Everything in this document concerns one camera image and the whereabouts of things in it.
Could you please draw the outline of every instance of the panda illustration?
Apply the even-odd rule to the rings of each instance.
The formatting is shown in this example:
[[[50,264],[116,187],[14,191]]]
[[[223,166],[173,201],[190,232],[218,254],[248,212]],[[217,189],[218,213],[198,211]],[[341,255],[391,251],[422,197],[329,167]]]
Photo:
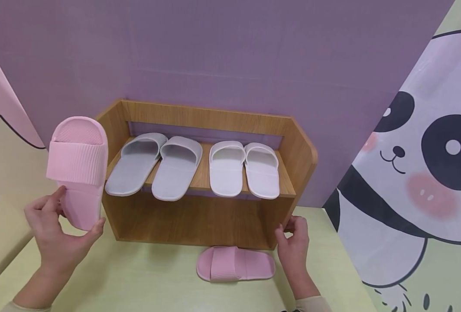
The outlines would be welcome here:
[[[461,30],[430,41],[324,208],[363,283],[406,311],[428,240],[461,244]]]

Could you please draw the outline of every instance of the wooden shoe rack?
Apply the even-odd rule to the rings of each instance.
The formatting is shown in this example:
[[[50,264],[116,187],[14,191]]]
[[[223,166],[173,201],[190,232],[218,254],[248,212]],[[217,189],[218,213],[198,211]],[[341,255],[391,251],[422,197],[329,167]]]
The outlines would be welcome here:
[[[121,148],[132,139],[129,122],[282,136],[276,151],[278,198],[244,200],[185,195],[171,202],[157,200],[148,192],[127,197],[105,192],[102,204],[120,241],[273,250],[277,244],[274,229],[279,223],[285,224],[292,214],[317,164],[315,147],[292,117],[122,99],[96,119],[106,130],[109,143],[106,180],[118,163]],[[211,191],[208,165],[211,144],[202,143],[202,147],[201,163],[189,189]],[[152,184],[158,167],[159,163],[147,178],[146,186]],[[244,169],[242,193],[250,194]]]

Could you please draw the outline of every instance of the table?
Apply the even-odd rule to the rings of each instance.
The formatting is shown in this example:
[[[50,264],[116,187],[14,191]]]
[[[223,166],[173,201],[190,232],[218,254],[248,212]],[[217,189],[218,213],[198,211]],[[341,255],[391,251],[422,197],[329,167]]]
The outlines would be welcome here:
[[[348,254],[323,209],[297,207],[308,220],[307,268],[333,312],[375,312]],[[82,234],[67,221],[65,232]],[[106,222],[103,236],[77,267],[53,312],[292,311],[294,298],[277,252],[272,279],[237,283],[201,280],[195,265],[205,247],[117,242]],[[0,309],[37,269],[32,239],[0,275]]]

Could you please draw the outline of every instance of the panda eye patch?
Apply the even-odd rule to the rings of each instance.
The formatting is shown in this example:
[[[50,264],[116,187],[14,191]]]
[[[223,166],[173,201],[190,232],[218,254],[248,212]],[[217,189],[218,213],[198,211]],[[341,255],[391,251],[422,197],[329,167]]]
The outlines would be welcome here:
[[[411,118],[413,111],[414,98],[412,95],[399,91],[374,131],[388,132],[402,127]]]
[[[423,134],[421,152],[437,181],[461,191],[461,115],[435,120]]]

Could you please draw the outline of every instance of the panda face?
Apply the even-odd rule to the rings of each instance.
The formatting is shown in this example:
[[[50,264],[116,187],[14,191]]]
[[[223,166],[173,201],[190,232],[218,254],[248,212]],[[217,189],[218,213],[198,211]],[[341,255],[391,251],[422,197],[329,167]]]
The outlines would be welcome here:
[[[406,220],[461,243],[461,33],[430,42],[353,165]]]

